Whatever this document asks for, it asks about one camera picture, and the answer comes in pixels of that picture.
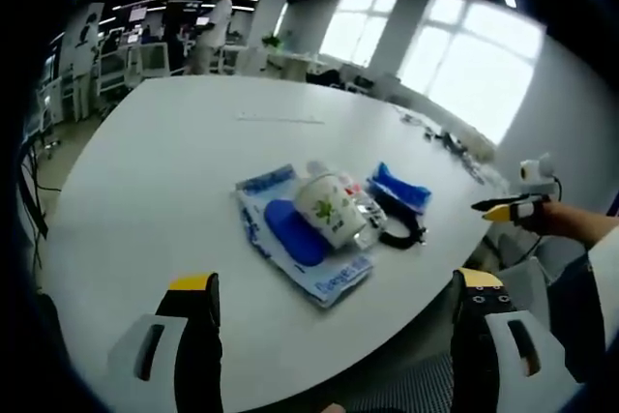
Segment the person's right hand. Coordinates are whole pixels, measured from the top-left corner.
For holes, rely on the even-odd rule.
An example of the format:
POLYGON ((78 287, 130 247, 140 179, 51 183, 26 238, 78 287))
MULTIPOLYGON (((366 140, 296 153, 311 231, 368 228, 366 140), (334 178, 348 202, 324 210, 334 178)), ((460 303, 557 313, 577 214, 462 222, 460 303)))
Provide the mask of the person's right hand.
POLYGON ((541 236, 574 238, 578 216, 575 207, 558 201, 539 201, 534 203, 533 214, 522 220, 520 225, 541 236))

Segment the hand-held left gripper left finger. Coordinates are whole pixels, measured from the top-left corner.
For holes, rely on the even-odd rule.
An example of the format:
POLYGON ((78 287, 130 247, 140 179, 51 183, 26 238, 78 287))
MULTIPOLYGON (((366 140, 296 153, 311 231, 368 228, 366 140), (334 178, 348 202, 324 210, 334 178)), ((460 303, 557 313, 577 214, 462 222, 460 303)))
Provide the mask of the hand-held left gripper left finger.
POLYGON ((222 412, 219 276, 175 280, 108 353, 113 412, 222 412))

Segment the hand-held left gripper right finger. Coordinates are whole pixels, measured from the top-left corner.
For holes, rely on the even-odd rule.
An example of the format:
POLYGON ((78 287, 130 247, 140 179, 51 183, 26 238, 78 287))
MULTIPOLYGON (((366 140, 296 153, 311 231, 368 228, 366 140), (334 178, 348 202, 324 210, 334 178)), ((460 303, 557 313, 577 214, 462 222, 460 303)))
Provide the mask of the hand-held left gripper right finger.
POLYGON ((578 392, 565 349, 496 276, 454 271, 453 412, 559 412, 578 392))

